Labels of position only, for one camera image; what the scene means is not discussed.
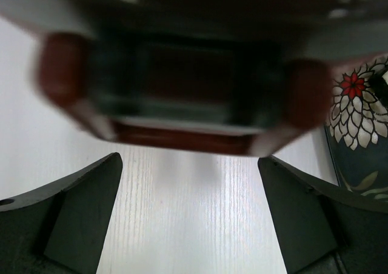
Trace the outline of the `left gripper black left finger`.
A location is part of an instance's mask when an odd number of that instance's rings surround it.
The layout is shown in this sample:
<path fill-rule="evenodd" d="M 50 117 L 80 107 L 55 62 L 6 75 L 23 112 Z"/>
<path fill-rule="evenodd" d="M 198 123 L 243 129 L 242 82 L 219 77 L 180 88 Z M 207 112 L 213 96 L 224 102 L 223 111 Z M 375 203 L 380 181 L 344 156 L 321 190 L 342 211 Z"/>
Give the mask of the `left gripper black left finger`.
<path fill-rule="evenodd" d="M 111 153 L 1 200 L 1 273 L 96 273 L 121 174 Z"/>

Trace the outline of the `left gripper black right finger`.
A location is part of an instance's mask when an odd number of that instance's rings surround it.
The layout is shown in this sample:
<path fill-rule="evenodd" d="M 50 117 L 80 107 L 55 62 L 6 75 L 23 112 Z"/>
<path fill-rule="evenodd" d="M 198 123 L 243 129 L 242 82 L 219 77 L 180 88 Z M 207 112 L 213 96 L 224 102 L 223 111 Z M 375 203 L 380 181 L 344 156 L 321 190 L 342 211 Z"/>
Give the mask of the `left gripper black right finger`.
<path fill-rule="evenodd" d="M 387 273 L 387 202 L 273 156 L 258 169 L 287 273 Z"/>

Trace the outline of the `grey transparent lid red handles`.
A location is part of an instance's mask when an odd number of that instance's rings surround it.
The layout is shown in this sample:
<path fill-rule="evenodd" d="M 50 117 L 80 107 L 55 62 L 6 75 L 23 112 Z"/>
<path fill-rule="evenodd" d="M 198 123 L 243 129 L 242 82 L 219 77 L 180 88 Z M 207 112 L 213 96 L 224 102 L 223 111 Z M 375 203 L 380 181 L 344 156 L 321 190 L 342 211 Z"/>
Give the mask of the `grey transparent lid red handles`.
<path fill-rule="evenodd" d="M 387 0 L 1 0 L 36 87 L 111 142 L 267 156 L 326 124 L 335 70 L 387 55 Z"/>

